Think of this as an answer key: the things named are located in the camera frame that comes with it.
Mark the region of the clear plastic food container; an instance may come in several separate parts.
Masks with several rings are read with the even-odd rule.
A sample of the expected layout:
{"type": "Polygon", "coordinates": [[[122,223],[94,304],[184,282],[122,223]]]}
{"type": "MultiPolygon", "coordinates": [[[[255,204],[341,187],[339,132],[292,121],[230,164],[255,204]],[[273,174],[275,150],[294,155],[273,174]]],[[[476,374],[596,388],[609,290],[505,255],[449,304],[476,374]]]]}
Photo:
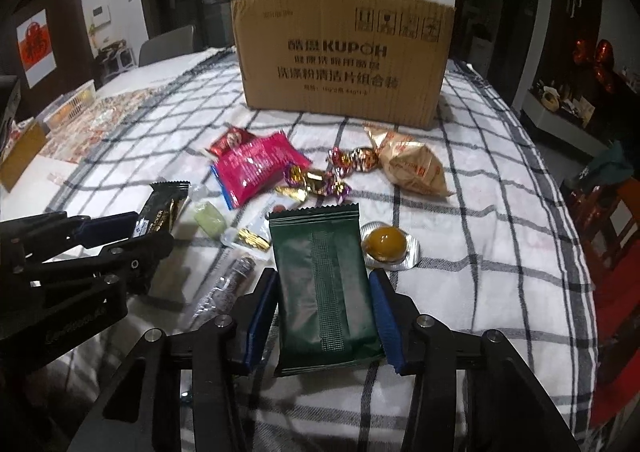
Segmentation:
{"type": "Polygon", "coordinates": [[[41,123],[50,130],[58,129],[84,112],[94,100],[96,100],[96,86],[94,86],[94,80],[90,79],[51,102],[40,114],[41,123]]]}

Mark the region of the blue gold foil candy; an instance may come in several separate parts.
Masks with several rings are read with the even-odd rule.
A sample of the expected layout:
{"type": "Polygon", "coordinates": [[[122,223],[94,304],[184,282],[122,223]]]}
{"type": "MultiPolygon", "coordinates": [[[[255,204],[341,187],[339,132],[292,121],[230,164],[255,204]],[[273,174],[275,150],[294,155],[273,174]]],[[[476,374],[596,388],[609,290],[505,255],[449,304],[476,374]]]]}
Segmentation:
{"type": "Polygon", "coordinates": [[[335,198],[342,204],[352,188],[334,172],[324,172],[314,168],[305,168],[295,164],[287,164],[283,171],[284,183],[276,186],[278,193],[295,198],[303,203],[309,195],[322,198],[335,198]]]}

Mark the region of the tan bread packet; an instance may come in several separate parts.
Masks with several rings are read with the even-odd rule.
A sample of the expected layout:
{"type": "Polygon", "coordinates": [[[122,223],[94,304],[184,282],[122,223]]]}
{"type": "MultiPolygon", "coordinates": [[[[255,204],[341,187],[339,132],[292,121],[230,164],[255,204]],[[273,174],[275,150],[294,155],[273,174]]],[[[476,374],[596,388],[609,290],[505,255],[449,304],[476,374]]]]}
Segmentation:
{"type": "Polygon", "coordinates": [[[442,163],[428,146],[396,130],[373,124],[363,128],[391,183],[416,194],[450,197],[442,163]]]}

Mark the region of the green jelly candy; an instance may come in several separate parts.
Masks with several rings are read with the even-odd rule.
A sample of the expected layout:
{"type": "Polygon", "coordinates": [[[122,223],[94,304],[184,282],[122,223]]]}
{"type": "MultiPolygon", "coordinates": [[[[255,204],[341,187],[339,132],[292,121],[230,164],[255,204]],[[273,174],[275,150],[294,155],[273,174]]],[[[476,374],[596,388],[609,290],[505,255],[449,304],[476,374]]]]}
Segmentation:
{"type": "Polygon", "coordinates": [[[227,230],[227,221],[210,201],[197,202],[194,205],[193,218],[212,240],[218,240],[227,230]]]}

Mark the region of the green cloth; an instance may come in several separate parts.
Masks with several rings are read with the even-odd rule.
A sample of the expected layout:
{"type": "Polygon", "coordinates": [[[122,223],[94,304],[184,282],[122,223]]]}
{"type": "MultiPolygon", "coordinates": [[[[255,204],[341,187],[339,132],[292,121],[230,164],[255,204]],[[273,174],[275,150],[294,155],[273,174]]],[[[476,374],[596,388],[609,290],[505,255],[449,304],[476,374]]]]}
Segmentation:
{"type": "Polygon", "coordinates": [[[580,173],[582,190],[591,191],[595,186],[614,186],[634,174],[634,168],[626,160],[623,146],[615,140],[609,148],[598,154],[580,173]]]}

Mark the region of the red stool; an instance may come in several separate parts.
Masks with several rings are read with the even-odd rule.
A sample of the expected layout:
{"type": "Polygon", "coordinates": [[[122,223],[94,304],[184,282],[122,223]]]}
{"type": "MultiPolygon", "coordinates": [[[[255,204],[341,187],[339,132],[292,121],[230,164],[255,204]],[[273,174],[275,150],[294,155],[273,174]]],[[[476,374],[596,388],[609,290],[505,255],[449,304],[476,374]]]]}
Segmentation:
{"type": "Polygon", "coordinates": [[[594,286],[599,359],[590,426],[639,393],[639,181],[568,196],[594,286]]]}

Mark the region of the red poster on door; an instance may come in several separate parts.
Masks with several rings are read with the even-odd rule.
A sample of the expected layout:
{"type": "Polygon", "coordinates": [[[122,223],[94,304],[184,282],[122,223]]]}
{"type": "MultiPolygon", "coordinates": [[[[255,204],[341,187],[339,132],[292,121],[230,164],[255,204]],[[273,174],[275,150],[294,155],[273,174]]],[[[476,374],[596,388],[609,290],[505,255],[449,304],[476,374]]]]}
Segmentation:
{"type": "Polygon", "coordinates": [[[32,89],[56,69],[47,11],[42,9],[20,24],[16,38],[27,86],[32,89]]]}

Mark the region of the small brown box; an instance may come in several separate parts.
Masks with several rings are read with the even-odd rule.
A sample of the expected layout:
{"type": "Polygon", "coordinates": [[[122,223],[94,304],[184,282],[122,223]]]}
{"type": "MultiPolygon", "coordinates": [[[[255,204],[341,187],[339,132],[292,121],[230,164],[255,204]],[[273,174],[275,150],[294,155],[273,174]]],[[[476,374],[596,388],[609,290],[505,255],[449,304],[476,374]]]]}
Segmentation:
{"type": "Polygon", "coordinates": [[[9,155],[1,163],[1,184],[7,191],[14,188],[46,143],[46,134],[37,122],[31,124],[17,139],[9,155]]]}

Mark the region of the red gold foil candy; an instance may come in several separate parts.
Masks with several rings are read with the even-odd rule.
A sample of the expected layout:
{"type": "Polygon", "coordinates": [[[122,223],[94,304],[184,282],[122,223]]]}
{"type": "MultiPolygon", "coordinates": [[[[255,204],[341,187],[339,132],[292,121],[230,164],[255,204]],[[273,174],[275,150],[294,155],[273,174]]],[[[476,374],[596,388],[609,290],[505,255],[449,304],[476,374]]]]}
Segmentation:
{"type": "Polygon", "coordinates": [[[345,178],[354,172],[372,172],[378,168],[378,153],[365,146],[351,150],[334,146],[329,150],[326,161],[335,175],[345,178]]]}

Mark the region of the yellow jelly cup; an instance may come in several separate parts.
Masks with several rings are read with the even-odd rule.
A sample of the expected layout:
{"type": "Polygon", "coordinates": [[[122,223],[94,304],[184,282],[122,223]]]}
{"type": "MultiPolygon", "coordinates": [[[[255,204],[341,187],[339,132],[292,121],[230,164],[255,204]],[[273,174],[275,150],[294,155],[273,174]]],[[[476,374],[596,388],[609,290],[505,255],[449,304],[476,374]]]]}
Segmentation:
{"type": "Polygon", "coordinates": [[[364,224],[360,232],[363,259],[368,268],[405,271],[418,265],[419,241],[404,230],[372,221],[364,224]]]}

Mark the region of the white low cabinet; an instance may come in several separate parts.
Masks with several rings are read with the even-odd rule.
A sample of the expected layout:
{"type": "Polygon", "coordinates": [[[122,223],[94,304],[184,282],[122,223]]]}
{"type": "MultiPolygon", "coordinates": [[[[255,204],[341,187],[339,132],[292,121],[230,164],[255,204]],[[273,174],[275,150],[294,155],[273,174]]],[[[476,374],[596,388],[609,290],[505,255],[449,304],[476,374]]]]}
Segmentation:
{"type": "Polygon", "coordinates": [[[582,127],[549,111],[530,91],[527,91],[524,96],[522,113],[538,131],[561,140],[589,156],[595,157],[608,148],[582,127]]]}

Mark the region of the red candy packet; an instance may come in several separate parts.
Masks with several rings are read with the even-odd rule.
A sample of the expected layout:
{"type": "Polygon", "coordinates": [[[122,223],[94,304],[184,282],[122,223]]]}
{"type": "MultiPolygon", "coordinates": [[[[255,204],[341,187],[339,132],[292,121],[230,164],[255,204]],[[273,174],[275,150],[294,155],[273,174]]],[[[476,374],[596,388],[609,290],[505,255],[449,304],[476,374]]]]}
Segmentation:
{"type": "Polygon", "coordinates": [[[229,127],[207,148],[207,153],[212,157],[219,158],[254,138],[254,134],[244,128],[229,127]]]}

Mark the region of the dark green snack packet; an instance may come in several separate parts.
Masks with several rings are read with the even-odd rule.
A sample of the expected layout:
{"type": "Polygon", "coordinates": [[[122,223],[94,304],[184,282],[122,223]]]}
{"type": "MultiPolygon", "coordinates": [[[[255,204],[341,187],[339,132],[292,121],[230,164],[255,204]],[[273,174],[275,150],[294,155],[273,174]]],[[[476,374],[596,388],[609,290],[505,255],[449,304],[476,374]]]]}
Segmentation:
{"type": "Polygon", "coordinates": [[[269,216],[280,276],[277,377],[364,365],[383,357],[361,250],[359,206],[269,216]]]}

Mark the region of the black chocolate bar wrapper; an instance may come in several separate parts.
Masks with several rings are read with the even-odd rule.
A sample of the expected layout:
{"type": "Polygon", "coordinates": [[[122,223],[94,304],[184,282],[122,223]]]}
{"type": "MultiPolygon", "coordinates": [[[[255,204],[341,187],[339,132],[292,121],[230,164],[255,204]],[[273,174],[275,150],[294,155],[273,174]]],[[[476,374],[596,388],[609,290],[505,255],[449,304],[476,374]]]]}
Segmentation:
{"type": "Polygon", "coordinates": [[[133,238],[154,232],[170,232],[189,194],[189,181],[157,181],[150,184],[151,194],[139,212],[133,238]]]}

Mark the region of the red balloon decoration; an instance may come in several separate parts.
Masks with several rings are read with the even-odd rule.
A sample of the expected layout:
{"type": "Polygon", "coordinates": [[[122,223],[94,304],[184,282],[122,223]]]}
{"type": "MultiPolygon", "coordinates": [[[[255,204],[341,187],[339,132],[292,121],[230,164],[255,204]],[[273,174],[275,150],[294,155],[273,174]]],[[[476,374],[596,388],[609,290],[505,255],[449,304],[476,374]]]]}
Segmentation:
{"type": "Polygon", "coordinates": [[[613,92],[614,50],[607,39],[593,42],[590,39],[576,40],[573,61],[578,66],[588,68],[589,78],[606,92],[613,92]]]}

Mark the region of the plaid table cloth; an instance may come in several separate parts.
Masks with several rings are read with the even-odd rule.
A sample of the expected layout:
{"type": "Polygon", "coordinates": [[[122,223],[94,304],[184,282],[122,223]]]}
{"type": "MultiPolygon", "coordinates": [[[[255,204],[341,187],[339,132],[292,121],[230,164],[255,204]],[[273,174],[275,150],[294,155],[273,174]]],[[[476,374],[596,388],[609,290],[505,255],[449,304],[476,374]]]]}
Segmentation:
{"type": "MultiPolygon", "coordinates": [[[[316,167],[329,149],[365,146],[360,120],[245,103],[234,56],[208,59],[142,104],[80,163],[51,208],[102,217],[140,208],[156,180],[208,187],[224,206],[201,150],[228,127],[283,132],[316,167]]],[[[502,331],[533,369],[578,442],[587,437],[597,329],[585,257],[560,190],[518,119],[457,64],[446,69],[433,126],[416,130],[444,166],[450,197],[392,186],[382,172],[350,178],[362,222],[382,221],[420,244],[416,266],[390,276],[416,306],[457,331],[502,331]]],[[[412,381],[383,363],[273,376],[270,346],[240,383],[256,451],[393,451],[406,428],[412,381]]]]}

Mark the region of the grey dining chair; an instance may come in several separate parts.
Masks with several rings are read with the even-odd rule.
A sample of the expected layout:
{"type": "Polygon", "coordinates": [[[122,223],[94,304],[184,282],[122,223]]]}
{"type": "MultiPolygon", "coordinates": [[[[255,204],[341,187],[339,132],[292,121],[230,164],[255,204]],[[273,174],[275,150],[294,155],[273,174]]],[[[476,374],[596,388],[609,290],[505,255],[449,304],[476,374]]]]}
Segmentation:
{"type": "Polygon", "coordinates": [[[193,25],[186,25],[148,39],[140,48],[139,65],[147,66],[194,53],[194,32],[193,25]]]}

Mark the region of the pink snack packet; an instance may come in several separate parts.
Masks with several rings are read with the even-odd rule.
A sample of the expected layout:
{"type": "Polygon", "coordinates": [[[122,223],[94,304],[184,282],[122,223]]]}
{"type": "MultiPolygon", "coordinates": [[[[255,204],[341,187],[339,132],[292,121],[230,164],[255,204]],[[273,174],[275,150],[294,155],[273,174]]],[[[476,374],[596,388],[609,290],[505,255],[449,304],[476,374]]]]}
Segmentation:
{"type": "Polygon", "coordinates": [[[228,209],[233,210],[280,182],[290,165],[306,169],[311,160],[292,146],[283,131],[277,131],[229,150],[212,165],[212,173],[228,209]]]}

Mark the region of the small gold wrapped candy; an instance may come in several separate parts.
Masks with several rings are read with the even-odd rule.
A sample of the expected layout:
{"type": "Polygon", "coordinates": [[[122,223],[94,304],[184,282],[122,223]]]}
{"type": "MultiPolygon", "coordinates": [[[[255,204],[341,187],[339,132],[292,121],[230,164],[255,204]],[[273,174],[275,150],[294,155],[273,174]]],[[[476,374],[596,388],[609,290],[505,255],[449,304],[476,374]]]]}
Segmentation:
{"type": "Polygon", "coordinates": [[[271,246],[271,243],[261,235],[250,232],[250,230],[235,229],[234,227],[222,232],[220,242],[228,247],[244,247],[251,250],[260,250],[261,252],[268,252],[271,246]]]}

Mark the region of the brown cardboard box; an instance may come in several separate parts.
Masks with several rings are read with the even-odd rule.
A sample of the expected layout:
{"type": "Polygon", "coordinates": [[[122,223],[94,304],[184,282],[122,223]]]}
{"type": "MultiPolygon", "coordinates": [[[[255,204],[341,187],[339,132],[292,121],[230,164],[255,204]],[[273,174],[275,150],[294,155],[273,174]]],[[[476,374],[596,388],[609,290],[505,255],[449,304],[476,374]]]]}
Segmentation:
{"type": "Polygon", "coordinates": [[[430,0],[234,0],[246,103],[431,125],[454,8],[430,0]]]}

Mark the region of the patterned floral table mat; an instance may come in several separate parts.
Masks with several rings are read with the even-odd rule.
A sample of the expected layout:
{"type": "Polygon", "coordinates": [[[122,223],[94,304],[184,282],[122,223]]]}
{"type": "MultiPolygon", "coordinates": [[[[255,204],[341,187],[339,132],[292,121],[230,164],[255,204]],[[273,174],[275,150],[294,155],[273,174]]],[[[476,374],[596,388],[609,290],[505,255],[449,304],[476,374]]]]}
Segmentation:
{"type": "Polygon", "coordinates": [[[94,100],[84,112],[48,135],[40,155],[66,163],[80,163],[103,138],[154,94],[155,89],[143,88],[94,100]]]}

